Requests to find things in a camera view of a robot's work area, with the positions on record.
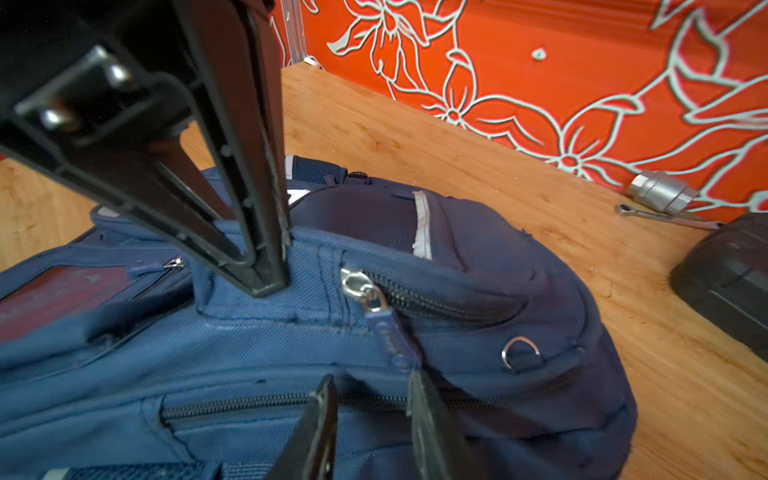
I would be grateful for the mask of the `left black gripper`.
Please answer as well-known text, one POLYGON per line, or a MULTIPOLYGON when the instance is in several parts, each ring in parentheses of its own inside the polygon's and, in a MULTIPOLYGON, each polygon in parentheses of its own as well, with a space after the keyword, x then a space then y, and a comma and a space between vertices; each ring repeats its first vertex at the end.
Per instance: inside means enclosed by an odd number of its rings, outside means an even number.
POLYGON ((231 282, 255 245, 179 145, 195 115, 191 1, 5 1, 1 151, 170 241, 231 282))

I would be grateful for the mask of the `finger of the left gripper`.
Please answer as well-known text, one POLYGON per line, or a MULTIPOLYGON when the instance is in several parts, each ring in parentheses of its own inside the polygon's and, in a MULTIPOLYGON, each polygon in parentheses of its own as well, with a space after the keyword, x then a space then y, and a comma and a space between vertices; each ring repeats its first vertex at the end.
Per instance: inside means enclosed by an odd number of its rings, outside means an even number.
POLYGON ((271 1, 173 4, 197 78, 195 117, 224 180, 241 244, 211 263, 253 297, 289 283, 282 49, 271 1))

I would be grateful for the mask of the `small silver metal cylinder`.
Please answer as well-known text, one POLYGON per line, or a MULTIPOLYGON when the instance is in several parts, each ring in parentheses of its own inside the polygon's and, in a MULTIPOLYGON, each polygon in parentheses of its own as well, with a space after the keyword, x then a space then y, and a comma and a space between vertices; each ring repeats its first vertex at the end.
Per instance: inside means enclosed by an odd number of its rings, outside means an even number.
POLYGON ((676 216, 687 209, 699 191, 666 172, 643 170, 628 185, 627 195, 656 212, 676 216))

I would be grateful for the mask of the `black plastic tool case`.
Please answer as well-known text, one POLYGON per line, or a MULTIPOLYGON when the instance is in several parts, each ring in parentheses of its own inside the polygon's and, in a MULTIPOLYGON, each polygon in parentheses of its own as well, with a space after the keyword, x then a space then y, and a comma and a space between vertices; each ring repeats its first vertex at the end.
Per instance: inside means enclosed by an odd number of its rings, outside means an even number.
POLYGON ((697 243, 671 271, 672 290, 767 359, 767 215, 740 216, 697 243))

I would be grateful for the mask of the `thin silver metal wrench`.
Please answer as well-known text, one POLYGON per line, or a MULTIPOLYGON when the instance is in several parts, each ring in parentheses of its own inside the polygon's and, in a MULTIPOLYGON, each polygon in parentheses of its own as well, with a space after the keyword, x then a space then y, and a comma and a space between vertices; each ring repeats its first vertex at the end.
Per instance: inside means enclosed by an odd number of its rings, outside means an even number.
POLYGON ((654 212, 649 212, 645 210, 638 210, 637 208, 627 204, 618 204, 615 207, 615 212, 618 215, 624 216, 624 217, 637 217, 637 218, 642 218, 646 220, 659 221, 663 223, 675 224, 675 225, 701 229, 701 230, 718 230, 725 226, 724 222, 694 220, 694 219, 670 216, 666 214, 654 213, 654 212))

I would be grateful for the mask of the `navy blue student backpack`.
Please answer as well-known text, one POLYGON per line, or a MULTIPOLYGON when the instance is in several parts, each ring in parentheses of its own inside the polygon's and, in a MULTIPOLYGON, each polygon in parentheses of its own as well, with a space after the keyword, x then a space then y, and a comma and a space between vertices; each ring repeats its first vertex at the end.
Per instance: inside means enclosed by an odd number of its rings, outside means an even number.
POLYGON ((338 479, 414 479, 427 373, 495 479, 614 479, 637 405, 586 285, 488 206, 289 163, 289 285, 254 298, 131 220, 1 275, 1 475, 261 478, 324 377, 338 479))

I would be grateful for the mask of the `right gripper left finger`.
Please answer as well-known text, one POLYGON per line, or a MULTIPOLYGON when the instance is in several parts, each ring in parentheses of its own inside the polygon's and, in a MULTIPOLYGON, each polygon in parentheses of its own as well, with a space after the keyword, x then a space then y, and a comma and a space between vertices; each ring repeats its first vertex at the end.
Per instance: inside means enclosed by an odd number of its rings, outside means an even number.
POLYGON ((325 480, 334 475, 339 397, 326 375, 310 398, 301 420, 266 479, 325 480))

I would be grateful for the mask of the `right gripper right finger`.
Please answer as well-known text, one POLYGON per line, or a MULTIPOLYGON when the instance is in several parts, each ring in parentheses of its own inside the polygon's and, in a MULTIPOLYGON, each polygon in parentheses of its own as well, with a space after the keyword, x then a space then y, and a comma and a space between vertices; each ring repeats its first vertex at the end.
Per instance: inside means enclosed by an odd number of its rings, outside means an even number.
POLYGON ((485 479, 453 414, 430 376, 413 370, 409 377, 406 415, 419 479, 485 479))

